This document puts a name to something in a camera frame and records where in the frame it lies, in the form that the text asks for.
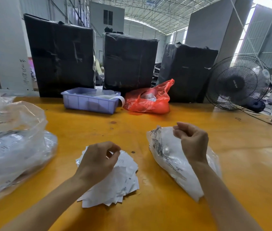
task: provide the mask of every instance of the stack of paper labels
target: stack of paper labels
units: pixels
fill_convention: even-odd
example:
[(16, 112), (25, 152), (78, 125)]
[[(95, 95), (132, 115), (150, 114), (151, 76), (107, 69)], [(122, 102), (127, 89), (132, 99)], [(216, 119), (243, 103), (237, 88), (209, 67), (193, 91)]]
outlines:
[[(82, 152), (79, 159), (76, 159), (77, 167), (79, 166), (88, 147)], [(125, 151), (120, 151), (115, 167), (106, 178), (93, 186), (84, 193), (78, 200), (82, 201), (83, 208), (90, 208), (99, 204), (110, 206), (112, 203), (122, 203), (123, 196), (139, 189), (136, 171), (138, 165), (133, 158)]]

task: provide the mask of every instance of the black wrapped package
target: black wrapped package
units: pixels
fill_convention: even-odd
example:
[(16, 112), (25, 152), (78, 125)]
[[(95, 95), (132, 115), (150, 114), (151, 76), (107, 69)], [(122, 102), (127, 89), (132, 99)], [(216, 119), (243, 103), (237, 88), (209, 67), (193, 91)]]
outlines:
[(170, 102), (202, 103), (205, 97), (209, 69), (218, 50), (201, 49), (181, 44), (167, 44), (156, 85), (174, 79), (168, 94)]
[(40, 97), (62, 97), (76, 87), (95, 87), (95, 32), (25, 14)]
[(103, 89), (126, 92), (151, 87), (157, 39), (103, 34)]

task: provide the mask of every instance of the purple plastic tray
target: purple plastic tray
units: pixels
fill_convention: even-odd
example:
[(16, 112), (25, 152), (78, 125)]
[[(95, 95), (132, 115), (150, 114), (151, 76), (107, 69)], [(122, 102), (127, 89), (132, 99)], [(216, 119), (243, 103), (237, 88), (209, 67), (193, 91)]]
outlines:
[[(80, 109), (98, 113), (114, 114), (116, 107), (118, 107), (119, 99), (103, 99), (93, 96), (87, 96), (83, 93), (96, 92), (97, 89), (77, 87), (61, 93), (63, 95), (64, 107), (67, 109)], [(112, 90), (101, 90), (103, 95), (112, 95), (120, 92)]]

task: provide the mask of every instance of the forearm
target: forearm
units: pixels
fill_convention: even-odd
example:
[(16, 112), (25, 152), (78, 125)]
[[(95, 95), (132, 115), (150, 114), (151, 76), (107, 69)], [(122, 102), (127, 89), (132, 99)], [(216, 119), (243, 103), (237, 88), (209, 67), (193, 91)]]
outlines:
[(196, 163), (192, 167), (220, 231), (262, 230), (209, 165)]
[(48, 230), (59, 216), (90, 188), (69, 178), (34, 206), (6, 224), (1, 231)]

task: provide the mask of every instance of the yellow table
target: yellow table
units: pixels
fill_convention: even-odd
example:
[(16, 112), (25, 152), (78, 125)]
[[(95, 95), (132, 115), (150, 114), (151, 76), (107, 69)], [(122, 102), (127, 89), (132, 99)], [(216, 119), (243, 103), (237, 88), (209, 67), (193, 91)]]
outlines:
[(41, 172), (0, 200), (0, 227), (71, 177), (76, 171), (75, 159), (87, 145), (110, 140), (139, 165), (140, 189), (126, 196), (122, 204), (110, 207), (83, 209), (75, 202), (51, 230), (216, 230), (206, 201), (194, 202), (149, 151), (147, 131), (184, 121), (209, 133), (224, 182), (260, 225), (272, 230), (272, 125), (209, 104), (171, 104), (166, 115), (117, 108), (110, 116), (66, 110), (62, 99), (23, 100), (45, 110), (46, 129), (57, 135), (59, 147)]

